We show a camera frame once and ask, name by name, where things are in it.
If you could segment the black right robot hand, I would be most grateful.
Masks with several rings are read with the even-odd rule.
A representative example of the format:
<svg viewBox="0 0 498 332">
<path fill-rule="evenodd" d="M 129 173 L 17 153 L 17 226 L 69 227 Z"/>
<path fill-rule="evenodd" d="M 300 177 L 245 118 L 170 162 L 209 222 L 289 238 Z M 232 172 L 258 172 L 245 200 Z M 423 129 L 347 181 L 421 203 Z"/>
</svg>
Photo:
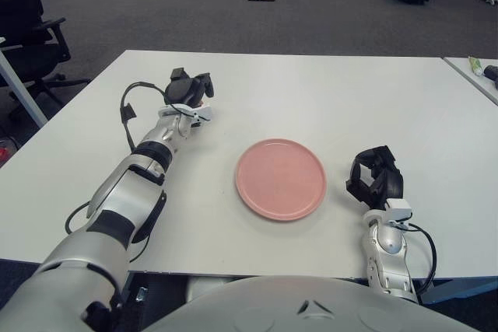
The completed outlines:
<svg viewBox="0 0 498 332">
<path fill-rule="evenodd" d="M 371 185 L 361 180 L 361 166 L 370 171 Z M 384 210 L 387 199 L 403 198 L 403 176 L 395 165 L 395 157 L 386 146 L 367 149 L 353 160 L 346 190 L 370 209 Z"/>
</svg>

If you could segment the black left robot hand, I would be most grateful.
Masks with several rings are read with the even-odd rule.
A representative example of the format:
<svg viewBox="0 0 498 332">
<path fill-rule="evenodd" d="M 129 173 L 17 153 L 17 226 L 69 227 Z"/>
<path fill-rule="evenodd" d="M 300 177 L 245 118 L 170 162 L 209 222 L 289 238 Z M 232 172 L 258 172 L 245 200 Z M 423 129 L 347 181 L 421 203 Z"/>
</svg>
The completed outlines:
<svg viewBox="0 0 498 332">
<path fill-rule="evenodd" d="M 170 76 L 170 84 L 165 89 L 165 104 L 184 104 L 192 108 L 200 107 L 204 96 L 214 97 L 214 88 L 209 73 L 190 77 L 183 68 L 175 68 Z"/>
</svg>

